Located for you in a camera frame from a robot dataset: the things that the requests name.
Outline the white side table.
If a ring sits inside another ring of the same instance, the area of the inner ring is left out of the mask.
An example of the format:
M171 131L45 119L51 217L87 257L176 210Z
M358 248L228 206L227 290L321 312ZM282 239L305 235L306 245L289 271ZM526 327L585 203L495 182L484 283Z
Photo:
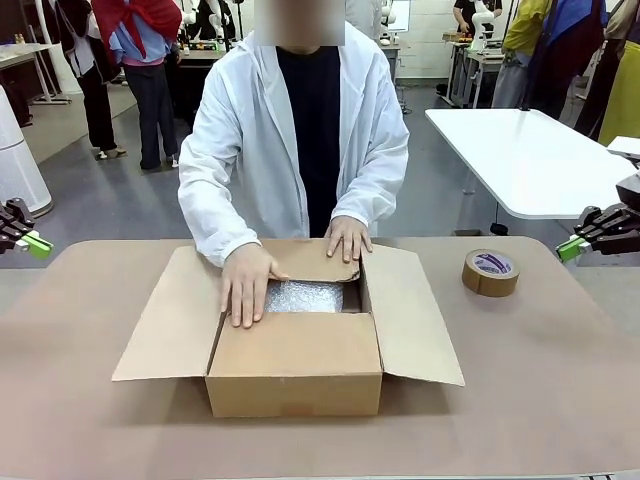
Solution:
M33 105L62 106L72 103L72 99L64 94L54 75L48 68L44 53L52 49L51 44L14 43L0 45L0 79L5 80L3 73L20 65L32 64L39 84L39 91L27 95L27 101Z

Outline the person in dark blue robe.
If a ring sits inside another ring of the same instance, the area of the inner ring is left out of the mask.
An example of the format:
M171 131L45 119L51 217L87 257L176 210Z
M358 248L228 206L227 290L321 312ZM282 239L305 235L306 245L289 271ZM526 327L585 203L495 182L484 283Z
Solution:
M574 78L604 40L606 0L552 0L530 63L525 105L559 119Z

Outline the bubble wrap bundle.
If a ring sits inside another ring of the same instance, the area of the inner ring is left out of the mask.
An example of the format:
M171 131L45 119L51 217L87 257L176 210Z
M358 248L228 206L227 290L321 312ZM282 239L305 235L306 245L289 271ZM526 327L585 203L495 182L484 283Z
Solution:
M344 288L339 283L272 281L266 294L269 313L338 313L343 309Z

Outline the person in black clothes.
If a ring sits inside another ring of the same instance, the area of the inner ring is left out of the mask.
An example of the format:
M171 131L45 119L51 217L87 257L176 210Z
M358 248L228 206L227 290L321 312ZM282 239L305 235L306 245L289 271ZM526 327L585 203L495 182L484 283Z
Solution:
M83 93L91 145L100 160L126 154L116 141L107 85L119 74L109 59L89 0L47 0L47 29Z

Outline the person in yellow skirt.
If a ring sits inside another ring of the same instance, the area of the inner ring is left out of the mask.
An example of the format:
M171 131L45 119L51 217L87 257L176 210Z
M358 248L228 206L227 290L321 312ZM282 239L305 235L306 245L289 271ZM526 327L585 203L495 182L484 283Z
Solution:
M608 146L619 136L640 138L640 0L621 0L605 39L618 61L598 138Z

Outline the person in yellow top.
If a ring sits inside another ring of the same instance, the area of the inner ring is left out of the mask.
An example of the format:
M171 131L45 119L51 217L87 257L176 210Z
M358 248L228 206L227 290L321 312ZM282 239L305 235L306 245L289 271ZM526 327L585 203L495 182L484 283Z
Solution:
M492 108L518 108L528 83L528 66L550 11L552 0L521 0L502 45Z

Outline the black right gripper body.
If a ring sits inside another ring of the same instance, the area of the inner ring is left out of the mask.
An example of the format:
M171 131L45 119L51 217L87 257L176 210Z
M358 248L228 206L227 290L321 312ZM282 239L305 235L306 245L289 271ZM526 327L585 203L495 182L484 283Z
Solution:
M616 190L621 203L627 207L640 207L640 172L619 181Z

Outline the brown packing tape roll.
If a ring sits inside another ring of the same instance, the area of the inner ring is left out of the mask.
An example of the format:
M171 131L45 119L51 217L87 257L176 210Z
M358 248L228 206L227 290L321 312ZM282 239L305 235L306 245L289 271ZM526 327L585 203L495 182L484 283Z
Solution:
M502 298L514 293L519 276L516 262L505 253L476 249L466 255L461 280L478 295Z

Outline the person's right hand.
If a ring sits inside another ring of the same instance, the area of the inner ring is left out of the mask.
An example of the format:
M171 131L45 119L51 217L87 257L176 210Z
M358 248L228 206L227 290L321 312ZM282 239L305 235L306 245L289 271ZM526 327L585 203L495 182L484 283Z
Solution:
M233 327L250 328L261 320L271 279L289 277L261 245L243 245L227 257L222 268L221 311L228 314Z

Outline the person's right forearm white sleeve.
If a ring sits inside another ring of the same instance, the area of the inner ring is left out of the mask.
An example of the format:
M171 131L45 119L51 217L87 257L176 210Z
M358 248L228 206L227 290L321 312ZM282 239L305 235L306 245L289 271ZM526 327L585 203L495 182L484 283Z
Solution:
M261 245L233 206L228 188L231 173L231 164L213 157L180 160L178 200L185 221L198 252L220 268L238 248Z

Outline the person's left forearm white sleeve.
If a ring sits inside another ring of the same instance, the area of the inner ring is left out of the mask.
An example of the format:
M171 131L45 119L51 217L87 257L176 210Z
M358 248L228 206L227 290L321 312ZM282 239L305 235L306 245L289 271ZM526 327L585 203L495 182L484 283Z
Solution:
M370 228L396 209L396 197L404 182L408 149L376 148L364 160L349 158L339 175L339 192L331 219L349 217Z

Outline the person's left hand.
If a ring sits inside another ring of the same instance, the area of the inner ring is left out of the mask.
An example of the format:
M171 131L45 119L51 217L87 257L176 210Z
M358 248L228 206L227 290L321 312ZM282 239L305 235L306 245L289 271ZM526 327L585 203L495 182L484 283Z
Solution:
M341 258L344 263L358 262L362 252L371 253L371 242L368 227L359 220L349 216L337 216L333 218L325 233L328 239L326 255L334 257L341 249Z

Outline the brown cardboard box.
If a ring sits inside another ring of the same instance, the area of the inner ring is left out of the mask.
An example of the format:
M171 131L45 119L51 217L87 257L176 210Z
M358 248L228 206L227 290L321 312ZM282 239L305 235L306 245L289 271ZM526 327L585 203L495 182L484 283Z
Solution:
M358 262L326 255L322 239L265 249L292 281L339 283L338 313L269 313L233 327L220 309L221 272L177 248L113 380L196 377L218 418L374 416L385 375L465 383L419 257L376 246Z

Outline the white cylindrical appliance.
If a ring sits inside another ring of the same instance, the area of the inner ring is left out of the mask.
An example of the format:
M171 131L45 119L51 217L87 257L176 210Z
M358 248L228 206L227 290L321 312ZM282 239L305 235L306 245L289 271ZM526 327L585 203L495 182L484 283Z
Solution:
M52 197L4 88L0 85L0 201L18 197L34 217L48 213Z

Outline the large white table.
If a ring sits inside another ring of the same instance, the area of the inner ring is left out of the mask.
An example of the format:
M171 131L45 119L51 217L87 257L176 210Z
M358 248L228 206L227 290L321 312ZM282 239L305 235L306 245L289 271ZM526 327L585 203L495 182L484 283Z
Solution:
M619 200L632 163L537 110L427 109L426 118L511 216L573 220Z

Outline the person in white jacket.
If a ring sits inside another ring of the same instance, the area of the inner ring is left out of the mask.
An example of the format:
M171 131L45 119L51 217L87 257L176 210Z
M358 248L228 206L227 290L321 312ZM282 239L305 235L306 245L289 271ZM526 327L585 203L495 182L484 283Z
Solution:
M345 0L256 7L254 30L206 77L180 160L232 165L233 206L260 242L327 239L341 166L408 149L390 65L345 19Z

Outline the person with red shawl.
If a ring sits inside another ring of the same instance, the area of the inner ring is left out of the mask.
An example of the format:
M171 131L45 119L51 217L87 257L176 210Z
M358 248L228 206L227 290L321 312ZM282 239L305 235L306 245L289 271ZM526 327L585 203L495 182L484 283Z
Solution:
M182 12L173 0L91 0L102 41L122 67L139 112L140 168L179 165L173 104L165 71Z

